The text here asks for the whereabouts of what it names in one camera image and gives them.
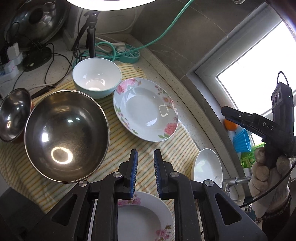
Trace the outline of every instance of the faucet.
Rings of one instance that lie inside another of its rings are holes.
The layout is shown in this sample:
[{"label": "faucet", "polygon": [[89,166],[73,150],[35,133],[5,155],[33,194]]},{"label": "faucet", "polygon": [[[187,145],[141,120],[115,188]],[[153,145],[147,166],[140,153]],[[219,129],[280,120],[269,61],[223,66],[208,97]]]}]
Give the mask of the faucet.
[{"label": "faucet", "polygon": [[248,183],[251,180],[252,176],[248,176],[248,177],[233,177],[233,178],[228,178],[228,179],[224,179],[223,183],[222,183],[222,190],[228,195],[230,196],[230,188],[232,186],[235,186],[237,184],[243,184],[243,183]]}]

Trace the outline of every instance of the silver bolt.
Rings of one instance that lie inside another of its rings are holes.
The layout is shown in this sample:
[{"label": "silver bolt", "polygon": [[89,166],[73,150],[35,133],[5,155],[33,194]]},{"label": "silver bolt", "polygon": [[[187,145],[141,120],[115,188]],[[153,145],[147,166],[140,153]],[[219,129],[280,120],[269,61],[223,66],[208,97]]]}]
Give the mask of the silver bolt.
[{"label": "silver bolt", "polygon": [[208,187],[211,187],[214,185],[214,182],[212,180],[208,179],[208,180],[205,180],[205,185]]},{"label": "silver bolt", "polygon": [[83,180],[78,183],[79,186],[85,187],[87,185],[87,181]]},{"label": "silver bolt", "polygon": [[170,173],[170,176],[171,177],[178,177],[179,176],[179,173],[177,173],[177,172],[171,172]]},{"label": "silver bolt", "polygon": [[121,177],[122,174],[121,174],[121,172],[114,172],[114,173],[113,173],[113,176],[114,176],[114,177]]}]

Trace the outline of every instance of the orange object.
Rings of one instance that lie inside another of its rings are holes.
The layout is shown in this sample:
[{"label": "orange object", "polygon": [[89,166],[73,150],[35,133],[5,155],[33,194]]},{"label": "orange object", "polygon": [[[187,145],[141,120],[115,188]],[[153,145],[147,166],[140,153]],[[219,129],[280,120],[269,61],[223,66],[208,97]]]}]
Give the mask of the orange object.
[{"label": "orange object", "polygon": [[224,125],[225,125],[226,129],[229,131],[235,131],[238,127],[237,124],[235,124],[232,121],[229,121],[227,119],[224,119]]}]

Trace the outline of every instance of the small metal bowl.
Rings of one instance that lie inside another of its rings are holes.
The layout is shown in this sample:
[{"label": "small metal bowl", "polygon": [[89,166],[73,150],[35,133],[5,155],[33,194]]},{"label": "small metal bowl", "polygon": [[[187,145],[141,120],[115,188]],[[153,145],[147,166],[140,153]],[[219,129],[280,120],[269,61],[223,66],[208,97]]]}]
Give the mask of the small metal bowl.
[{"label": "small metal bowl", "polygon": [[59,183],[75,183],[103,162],[110,141],[108,120],[100,105],[74,90],[42,99],[25,128],[25,148],[32,165]]},{"label": "small metal bowl", "polygon": [[32,108],[30,93],[23,88],[10,92],[0,105],[0,139],[5,142],[23,138],[22,133]]}]

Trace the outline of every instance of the blue cup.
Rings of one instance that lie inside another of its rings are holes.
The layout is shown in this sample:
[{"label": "blue cup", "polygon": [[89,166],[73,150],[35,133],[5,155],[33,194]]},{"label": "blue cup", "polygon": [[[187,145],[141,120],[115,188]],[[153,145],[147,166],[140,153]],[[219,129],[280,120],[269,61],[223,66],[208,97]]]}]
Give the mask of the blue cup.
[{"label": "blue cup", "polygon": [[237,153],[249,152],[251,150],[250,138],[246,129],[242,129],[236,136],[234,136],[232,142]]}]

